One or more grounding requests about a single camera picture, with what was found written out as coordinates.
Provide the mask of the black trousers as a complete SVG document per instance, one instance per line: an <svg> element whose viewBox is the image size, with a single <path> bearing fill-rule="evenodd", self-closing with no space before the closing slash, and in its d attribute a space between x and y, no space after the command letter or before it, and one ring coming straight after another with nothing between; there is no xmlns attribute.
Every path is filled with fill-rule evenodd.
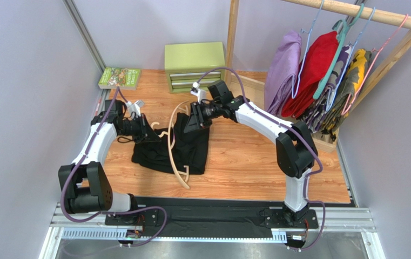
<svg viewBox="0 0 411 259"><path fill-rule="evenodd" d="M189 116L185 113L177 113L173 132L175 143L172 155L178 171L185 172L185 166L189 166L189 173L202 175L205 173L207 163L210 129L201 129L184 133ZM163 136L161 142L144 142L135 144L131 161L154 171L173 173L167 147L167 136Z"/></svg>

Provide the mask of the cream plastic hanger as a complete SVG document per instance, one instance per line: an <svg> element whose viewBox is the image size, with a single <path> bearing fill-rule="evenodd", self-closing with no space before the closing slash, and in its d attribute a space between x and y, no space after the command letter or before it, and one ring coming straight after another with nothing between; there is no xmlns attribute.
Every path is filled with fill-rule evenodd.
<svg viewBox="0 0 411 259"><path fill-rule="evenodd" d="M157 143L158 147L155 148L155 153L161 160L155 161L151 166L154 171L174 174L185 189L190 189L188 185L190 165L183 161L181 152L188 152L189 146L181 139L183 136L178 131L183 128L183 119L189 115L188 101L183 101L173 109L167 126L156 131L161 137L161 143Z"/></svg>

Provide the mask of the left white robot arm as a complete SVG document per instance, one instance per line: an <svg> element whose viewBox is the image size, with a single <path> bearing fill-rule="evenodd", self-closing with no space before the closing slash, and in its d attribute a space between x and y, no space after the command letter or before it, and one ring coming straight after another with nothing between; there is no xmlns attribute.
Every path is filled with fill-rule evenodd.
<svg viewBox="0 0 411 259"><path fill-rule="evenodd" d="M68 214L137 209L131 194L112 190L103 164L118 137L130 136L137 144L161 141L146 115L141 113L143 105L142 100L134 103L106 100L105 109L92 119L90 135L80 154L58 171L60 187L65 193L63 205Z"/></svg>

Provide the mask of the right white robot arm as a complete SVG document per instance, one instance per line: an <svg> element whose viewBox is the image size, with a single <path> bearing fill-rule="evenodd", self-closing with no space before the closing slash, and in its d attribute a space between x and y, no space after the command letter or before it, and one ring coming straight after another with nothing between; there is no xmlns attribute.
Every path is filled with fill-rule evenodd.
<svg viewBox="0 0 411 259"><path fill-rule="evenodd" d="M184 128L185 133L209 128L212 119L224 117L259 132L276 147L277 163L286 175L286 196L282 220L295 226L305 220L309 210L307 186L309 174L318 154L307 126L301 122L281 120L260 109L244 96L235 97L222 80L208 86L211 99L194 82L191 94L197 101L190 104L191 114Z"/></svg>

